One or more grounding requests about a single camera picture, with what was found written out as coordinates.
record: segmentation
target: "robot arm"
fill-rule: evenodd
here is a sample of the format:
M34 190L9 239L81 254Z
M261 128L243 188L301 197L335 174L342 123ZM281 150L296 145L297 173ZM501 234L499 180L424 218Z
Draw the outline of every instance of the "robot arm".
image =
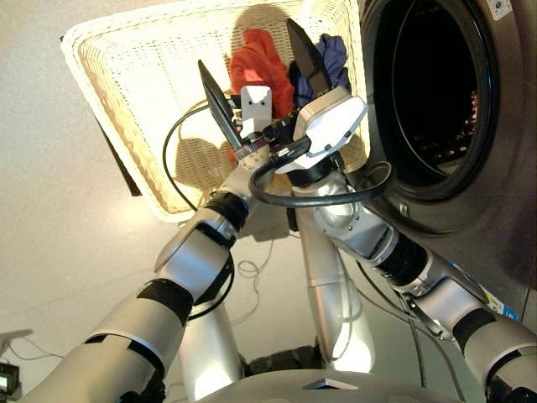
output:
M164 398L162 379L177 354L190 311L213 300L230 274L229 248L247 215L243 199L218 192L164 247L156 276L120 303L22 401Z
M333 175L325 189L316 186L317 194L344 191L345 181L336 178L338 173ZM479 285L361 203L317 207L311 214L315 225L336 246L376 267L435 336L457 340L489 401L533 401L523 397L537 397L537 336L522 324L490 311Z

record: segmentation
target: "wicker basket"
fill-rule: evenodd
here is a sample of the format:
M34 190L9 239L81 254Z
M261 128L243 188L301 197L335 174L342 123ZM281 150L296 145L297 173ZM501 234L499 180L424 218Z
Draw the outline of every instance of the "wicker basket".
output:
M356 0L184 0L78 24L65 35L61 49L84 97L161 219L179 222L191 215L166 179L161 155L171 125L205 99L198 59L228 89L229 60L243 45L243 30L262 28L272 34L281 60L289 64L288 17L314 43L323 33L343 38L352 90L365 99ZM349 170L367 159L367 127L364 120L342 152ZM208 199L234 166L208 111L188 119L168 150L172 176L196 205Z

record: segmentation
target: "floor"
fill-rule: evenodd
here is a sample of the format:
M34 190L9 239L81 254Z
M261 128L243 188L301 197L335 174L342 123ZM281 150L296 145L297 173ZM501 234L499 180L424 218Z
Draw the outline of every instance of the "floor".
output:
M160 222L143 198L130 196L59 47L60 36L77 22L162 2L1 1L0 334L30 329L28 340L67 354L115 304L151 278L158 252L177 231ZM278 223L284 216L273 210L265 217ZM258 309L234 327L246 359L313 343L315 337L299 239L282 235L281 226L261 235L280 238L259 281ZM270 243L241 238L234 259L261 264ZM346 262L357 285L374 296L354 263ZM247 314L255 303L252 280L238 276L226 304L230 318ZM377 346L373 371L417 385L408 326L366 301L364 306ZM441 356L429 340L420 340L429 387L455 396ZM42 354L22 338L12 345L25 358ZM483 401L456 347L442 346L467 401ZM23 393L59 363L54 357L21 360L9 351L1 359L20 365ZM180 380L175 362L166 380L173 385L168 402L184 399Z

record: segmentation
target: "black wire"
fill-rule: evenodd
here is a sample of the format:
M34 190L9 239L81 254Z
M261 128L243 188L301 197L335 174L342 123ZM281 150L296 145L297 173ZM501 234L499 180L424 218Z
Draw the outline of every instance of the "black wire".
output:
M404 315L404 317L407 318L407 320L409 322L409 326L410 326L410 331L412 332L412 338L414 339L414 345L415 345L415 348L416 348L416 355L418 356L418 368L419 368L419 372L420 372L420 384L421 384L422 388L426 388L427 387L427 379L425 377L425 366L424 366L424 361L423 361L423 352L421 351L420 340L418 339L418 333L416 332L416 328L414 326L414 321L416 320L416 318L413 317L412 315L410 315L410 312L408 310L402 309L402 308L398 307L397 305L395 305L394 302L392 300L390 300L386 296L386 294L384 294L377 287L377 285L373 282L373 280L371 280L371 277L368 276L368 274L366 273L366 270L363 268L363 266L360 264L360 262L357 261L356 263L358 264L358 268L362 272L362 275L363 275L364 279L366 279L366 281L377 292L377 294L380 297L382 297L382 299L385 300L395 311L401 313L402 315ZM394 292L395 292L395 295L399 298L400 302L406 306L406 303L404 302L402 296L397 291L394 290Z
M401 301L401 304L403 304L404 306L407 306L406 301L397 291L395 291L395 294ZM411 321L410 319L409 319L409 325L410 325L410 331L412 332L412 338L414 339L414 346L416 347L416 355L418 356L418 369L420 371L420 384L422 388L426 388L427 377L425 375L425 366L424 366L424 360L423 360L423 352L421 351L420 339L418 338L418 333L416 332L416 327L414 325L414 322Z
M229 255L229 263L230 263L230 265L232 267L232 272L229 275L229 284L227 285L227 288L224 291L224 293L222 294L222 296L220 297L220 299L217 302L215 302L214 304L212 304L211 306L209 306L204 311L201 311L200 313L196 313L195 315L190 315L188 317L189 321L193 321L194 319L204 317L206 314L208 314L208 313L214 311L215 309L217 309L220 306L220 304L222 304L224 302L224 300L227 297L227 294L229 294L229 291L232 290L233 281L235 280L235 264L233 263L233 257L231 255Z
M370 176L375 170L386 168L386 176L376 185L368 187L360 191L354 191L353 193L344 193L340 195L329 196L315 196L315 197L293 197L293 196L279 196L266 192L260 181L272 170L279 168L272 160L261 168L256 170L250 178L248 187L252 192L252 195L259 199L261 202L267 204L275 204L277 206L287 208L300 208L300 207L318 207L318 206L334 206L337 204L347 204L354 202L362 202L364 200L372 199L380 196L384 193L392 178L394 177L394 169L392 165L387 161L380 161L375 164L372 169L367 173Z
M190 116L195 115L198 112L204 111L209 107L209 105L204 105L202 107L197 107L196 109L191 110L188 113L185 113L180 119L174 123L174 125L171 127L171 129L168 132L168 135L166 136L166 139L164 140L164 145L162 147L162 165L164 167L164 173L169 179L169 183L175 188L179 196L185 201L186 204L189 205L189 207L194 210L195 212L198 210L196 206L188 199L188 197L185 196L185 194L181 191L181 189L175 184L174 178L171 176L169 169L168 169L168 163L166 161L166 150L168 149L168 143L171 139L171 136L174 134L174 131Z
M377 287L377 285L373 282L373 280L371 280L371 277L369 277L368 273L363 268L362 264L360 262L358 262L358 261L356 261L356 263L358 264L358 269L362 272L363 278L366 279L366 281L375 290L375 292L378 294L378 296L380 296L383 300L385 300L386 303L388 305L390 305L395 311L397 311L400 314L404 315L406 318L411 319L413 321L415 321L417 319L417 318L413 317L412 315L410 315L407 311L404 311L403 309L401 309L400 307L395 305L395 303L392 300L390 300L386 296L386 294L384 294L382 292L382 290L380 290L380 288Z
M537 275L537 272L534 270L533 274L531 275L530 284L535 284L535 276ZM528 310L528 301L529 301L529 292L531 291L531 287L528 287L526 290L526 297L524 298L524 308L522 308L522 313L520 314L520 323L524 321L524 315L526 314L526 311Z
M378 309L380 309L384 313L387 313L388 315L390 315L394 319L397 319L398 321L400 321L404 325L409 326L409 322L405 318L400 317L397 313L391 312L390 310L388 310L388 309L384 308L383 306L379 305L377 302L373 301L371 298L366 296L362 291L360 291L360 289L356 288L356 291L358 292L358 294L360 294L360 296L364 300L368 301L373 306L377 307ZM444 360L444 363L446 364L446 367L447 367L447 369L448 369L448 371L450 373L451 381L452 381L453 385L455 386L455 390L456 390L457 395L459 396L459 400L460 401L465 401L464 393L462 393L462 387L461 387L461 384L459 383L459 379L456 377L456 372L455 372L455 369L453 368L453 364L451 363L451 360L447 356L447 354L444 351L444 349L438 343L438 339L433 338L429 334L428 331L422 329L421 327L417 327L416 330L418 330L418 332L421 332L424 336L426 336L434 344L434 346L436 347L438 352L441 354L442 359Z

